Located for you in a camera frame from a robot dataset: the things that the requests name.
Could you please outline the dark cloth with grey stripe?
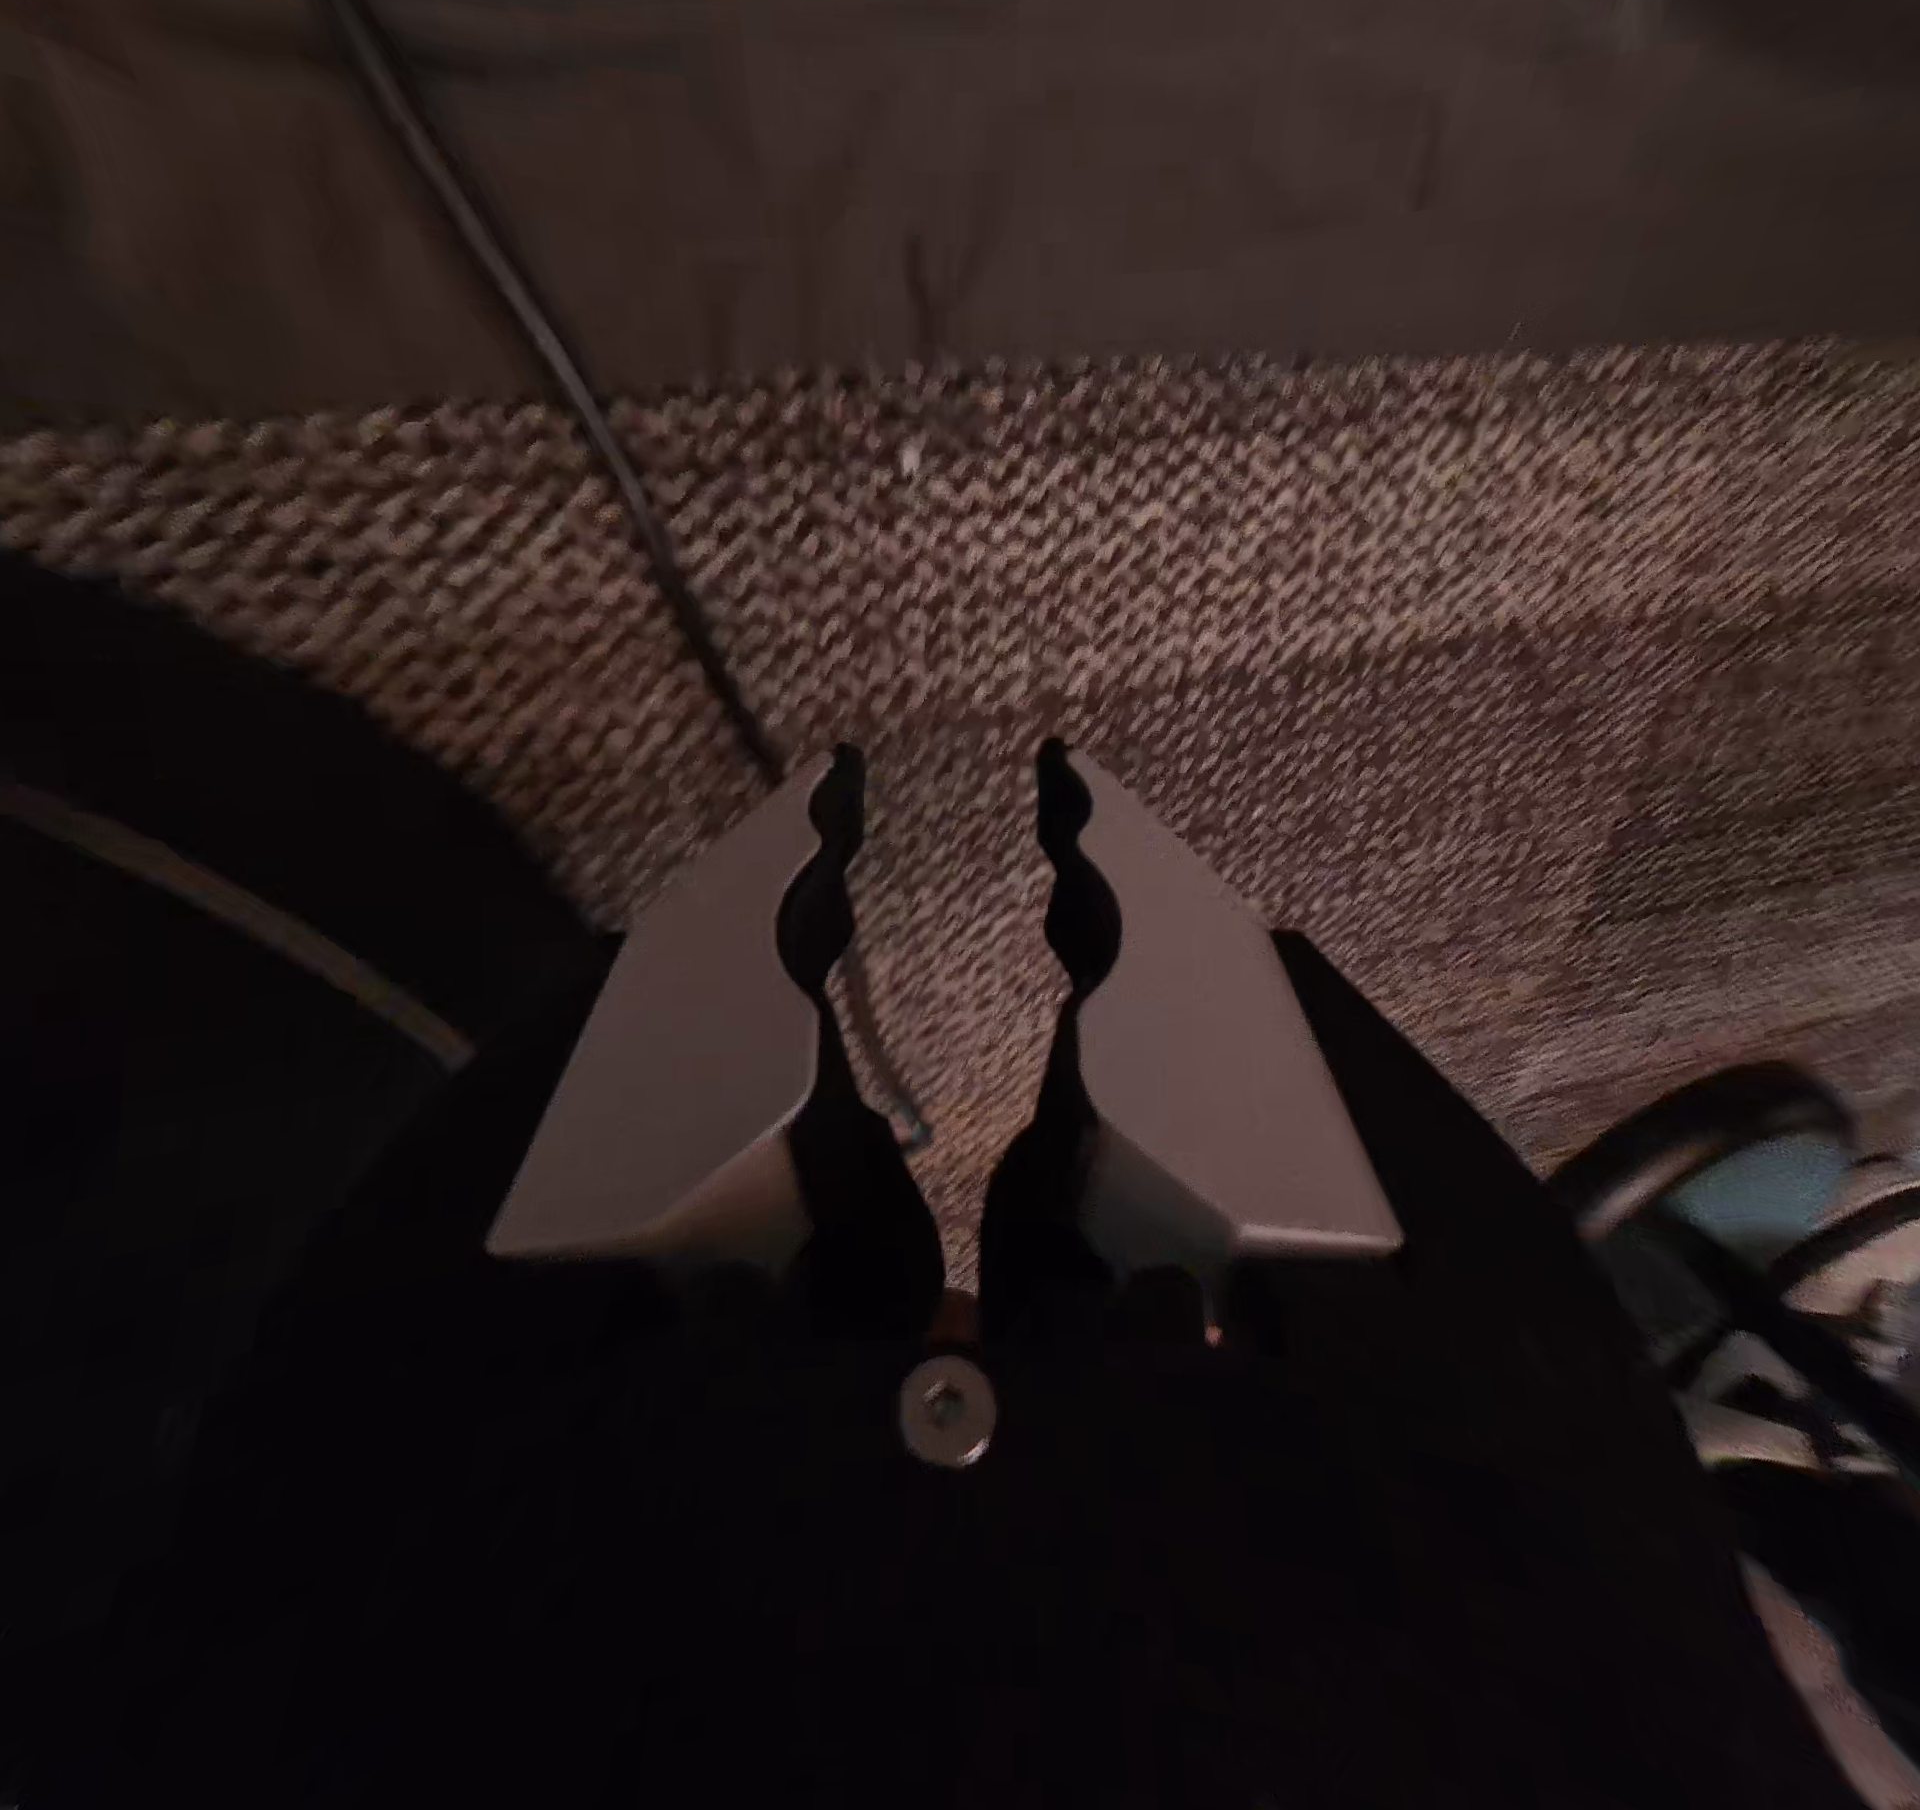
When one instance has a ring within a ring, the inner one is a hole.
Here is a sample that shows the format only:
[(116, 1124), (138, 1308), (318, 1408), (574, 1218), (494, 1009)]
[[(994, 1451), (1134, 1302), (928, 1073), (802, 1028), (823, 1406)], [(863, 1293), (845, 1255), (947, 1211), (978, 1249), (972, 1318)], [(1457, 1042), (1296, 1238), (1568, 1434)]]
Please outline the dark cloth with grey stripe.
[(267, 1294), (597, 980), (467, 784), (176, 610), (3, 554), (3, 1806)]

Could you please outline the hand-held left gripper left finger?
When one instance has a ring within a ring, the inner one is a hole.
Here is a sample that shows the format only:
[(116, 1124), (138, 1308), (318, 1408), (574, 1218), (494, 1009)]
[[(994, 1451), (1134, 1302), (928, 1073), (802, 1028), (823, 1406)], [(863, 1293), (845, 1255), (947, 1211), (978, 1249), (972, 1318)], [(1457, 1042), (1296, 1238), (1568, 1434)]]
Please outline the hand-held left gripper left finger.
[(832, 1001), (865, 763), (837, 745), (625, 935), (488, 1226), (490, 1258), (766, 1287), (829, 1334), (925, 1334), (940, 1233)]

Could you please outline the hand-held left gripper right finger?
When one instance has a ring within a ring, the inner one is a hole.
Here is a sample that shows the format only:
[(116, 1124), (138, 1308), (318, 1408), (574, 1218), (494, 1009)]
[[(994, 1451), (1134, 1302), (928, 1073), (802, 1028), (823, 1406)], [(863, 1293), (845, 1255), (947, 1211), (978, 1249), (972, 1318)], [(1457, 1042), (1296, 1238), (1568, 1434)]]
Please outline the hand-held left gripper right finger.
[(987, 1181), (986, 1334), (1060, 1334), (1129, 1289), (1218, 1321), (1251, 1268), (1405, 1244), (1276, 936), (1060, 739), (1033, 762), (1064, 980), (1033, 1111)]

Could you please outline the woven beige rug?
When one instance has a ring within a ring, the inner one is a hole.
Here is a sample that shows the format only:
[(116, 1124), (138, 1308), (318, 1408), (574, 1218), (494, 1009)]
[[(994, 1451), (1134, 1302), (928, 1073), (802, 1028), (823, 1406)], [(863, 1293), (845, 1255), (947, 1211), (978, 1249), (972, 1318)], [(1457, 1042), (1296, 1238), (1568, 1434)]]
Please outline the woven beige rug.
[[(1915, 341), (954, 369), (613, 419), (754, 711), (856, 743), (950, 1234), (1083, 748), (1544, 1170), (1723, 1063), (1915, 1138)], [(754, 796), (540, 402), (3, 435), (3, 552), (342, 692), (613, 927)]]

